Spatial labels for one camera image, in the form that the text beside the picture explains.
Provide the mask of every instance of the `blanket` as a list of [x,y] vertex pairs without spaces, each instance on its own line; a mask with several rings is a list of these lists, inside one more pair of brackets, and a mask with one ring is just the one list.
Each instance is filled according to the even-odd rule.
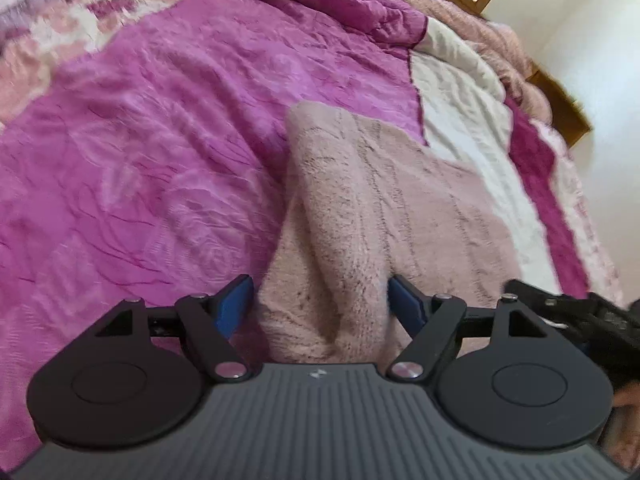
[[[38,443],[30,377],[123,297],[172,304],[241,273],[260,285],[302,101],[475,172],[524,280],[618,300],[561,137],[405,1],[52,0],[28,27],[0,59],[3,468]],[[268,359],[258,336],[234,343]]]
[[519,273],[505,225],[478,175],[396,126],[305,103],[287,117],[290,196],[260,290],[279,362],[377,362],[409,337],[388,314],[386,284],[495,304]]

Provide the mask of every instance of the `magenta blanket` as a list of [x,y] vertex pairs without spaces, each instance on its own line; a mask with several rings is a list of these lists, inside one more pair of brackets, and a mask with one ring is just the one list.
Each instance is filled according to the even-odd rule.
[[172,304],[277,242],[287,109],[301,100],[420,139],[399,0],[183,0],[64,64],[0,140],[0,466],[38,443],[34,371],[124,296]]

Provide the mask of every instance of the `floral blanket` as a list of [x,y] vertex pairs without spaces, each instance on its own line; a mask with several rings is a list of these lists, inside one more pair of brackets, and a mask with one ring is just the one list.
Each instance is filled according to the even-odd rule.
[[[121,298],[260,283],[302,101],[476,172],[524,280],[621,300],[559,134],[408,2],[51,0],[0,58],[2,468],[38,444],[30,377]],[[256,336],[236,344],[267,358]]]

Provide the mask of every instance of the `folded fabric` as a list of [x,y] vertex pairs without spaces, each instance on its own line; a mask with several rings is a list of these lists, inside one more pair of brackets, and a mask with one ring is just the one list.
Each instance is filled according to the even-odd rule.
[[473,171],[391,124],[318,103],[293,108],[287,133],[289,205],[258,295],[277,361],[386,367],[409,341],[388,311],[393,274],[477,306],[518,274]]

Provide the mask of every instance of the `pink and cream patterned fabric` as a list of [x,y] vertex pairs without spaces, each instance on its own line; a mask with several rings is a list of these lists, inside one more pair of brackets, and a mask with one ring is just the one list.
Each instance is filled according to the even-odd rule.
[[[526,58],[497,25],[432,4],[51,0],[30,17],[0,58],[0,467],[37,446],[32,374],[121,298],[260,283],[300,102],[385,121],[473,171],[526,280],[619,298],[555,134],[464,40],[523,76]],[[258,337],[236,343],[267,359]]]

